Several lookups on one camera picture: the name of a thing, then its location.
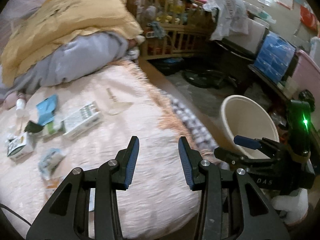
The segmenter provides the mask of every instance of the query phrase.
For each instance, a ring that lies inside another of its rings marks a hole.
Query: pink container
[[[299,91],[308,89],[315,98],[316,110],[311,114],[311,122],[320,129],[320,68],[303,50],[296,52],[299,57],[292,79],[297,82]]]

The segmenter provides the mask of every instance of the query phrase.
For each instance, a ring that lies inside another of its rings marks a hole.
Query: white cloth
[[[276,196],[271,199],[271,204],[274,209],[287,212],[284,223],[294,224],[300,222],[308,212],[308,192],[300,188],[297,196]]]
[[[248,16],[243,0],[207,0],[203,8],[209,12],[219,9],[217,27],[210,40],[221,41],[229,36],[230,31],[248,34]]]

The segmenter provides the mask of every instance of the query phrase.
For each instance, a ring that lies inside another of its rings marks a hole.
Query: floor
[[[193,103],[203,114],[207,115],[213,122],[219,117],[220,106],[223,100],[234,94],[234,88],[226,85],[220,90],[214,88],[199,88],[189,84],[183,77],[182,71],[166,76],[177,90]]]
[[[225,137],[223,130],[220,127],[219,122],[216,122],[220,104],[222,103],[223,98],[230,95],[229,93],[220,94],[221,90],[216,90],[216,92],[214,92],[215,90],[198,89],[191,85],[187,87],[188,83],[181,77],[181,73],[176,73],[172,76],[165,77],[153,65],[143,58],[139,58],[139,67],[144,71],[147,78],[153,85],[173,95],[187,108],[189,108],[212,134],[219,146],[228,150],[232,150],[232,148],[230,148],[228,139]],[[203,100],[203,97],[201,96],[199,97],[199,100],[196,100],[194,98],[196,93],[198,93],[198,95],[212,94],[213,97],[209,98],[209,100]],[[199,106],[196,106],[195,103],[201,104],[203,110],[200,110]]]

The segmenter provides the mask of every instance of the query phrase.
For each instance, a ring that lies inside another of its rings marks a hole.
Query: blue box
[[[294,46],[279,35],[269,32],[254,65],[277,84],[287,71],[294,53]]]

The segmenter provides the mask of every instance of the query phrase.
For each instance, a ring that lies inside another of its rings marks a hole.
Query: bed
[[[121,101],[133,105],[120,115],[110,116],[110,88]],[[125,238],[155,239],[176,231],[194,217],[199,194],[190,191],[178,154],[178,138],[193,140],[182,122],[173,113],[170,101],[151,85],[144,73],[130,61],[119,61],[89,76],[55,87],[39,89],[28,101],[30,118],[37,121],[36,104],[52,94],[59,98],[58,114],[65,115],[86,102],[96,101],[103,112],[103,122],[74,141],[62,136],[38,139],[34,152],[13,162],[0,146],[0,200],[32,222],[45,203],[45,184],[38,171],[38,162],[49,148],[60,148],[67,157],[53,178],[66,176],[76,166],[92,169],[113,158],[124,148],[132,135],[140,140],[140,152],[130,189],[117,192],[119,215]],[[16,124],[15,109],[0,115],[2,127]],[[0,138],[6,138],[2,129]],[[13,226],[25,236],[28,226],[8,215]],[[90,215],[92,229],[93,214]]]

